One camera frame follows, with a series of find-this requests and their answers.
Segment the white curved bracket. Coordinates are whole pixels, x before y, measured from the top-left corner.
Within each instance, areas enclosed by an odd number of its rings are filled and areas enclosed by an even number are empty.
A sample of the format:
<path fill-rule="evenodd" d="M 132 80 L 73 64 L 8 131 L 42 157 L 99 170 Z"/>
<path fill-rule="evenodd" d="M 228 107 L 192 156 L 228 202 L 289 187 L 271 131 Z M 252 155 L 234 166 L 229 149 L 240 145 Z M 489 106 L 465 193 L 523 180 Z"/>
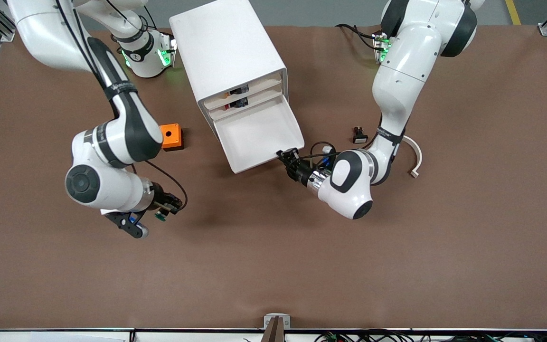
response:
<path fill-rule="evenodd" d="M 404 135 L 402 137 L 402 141 L 407 143 L 415 153 L 416 164 L 413 167 L 413 169 L 411 169 L 410 175 L 413 178 L 417 178 L 417 177 L 419 177 L 419 169 L 420 169 L 421 165 L 423 164 L 423 151 L 422 151 L 421 147 L 419 146 L 419 144 L 414 139 L 410 138 L 409 136 Z"/>

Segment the orange button box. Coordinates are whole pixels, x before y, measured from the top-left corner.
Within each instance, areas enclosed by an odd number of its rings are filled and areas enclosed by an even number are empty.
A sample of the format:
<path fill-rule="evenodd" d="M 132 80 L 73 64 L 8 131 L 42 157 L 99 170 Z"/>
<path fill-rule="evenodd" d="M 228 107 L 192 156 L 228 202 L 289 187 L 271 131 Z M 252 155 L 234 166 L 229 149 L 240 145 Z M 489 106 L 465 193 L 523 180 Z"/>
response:
<path fill-rule="evenodd" d="M 184 150 L 184 132 L 178 123 L 160 125 L 163 141 L 161 149 L 166 152 Z"/>

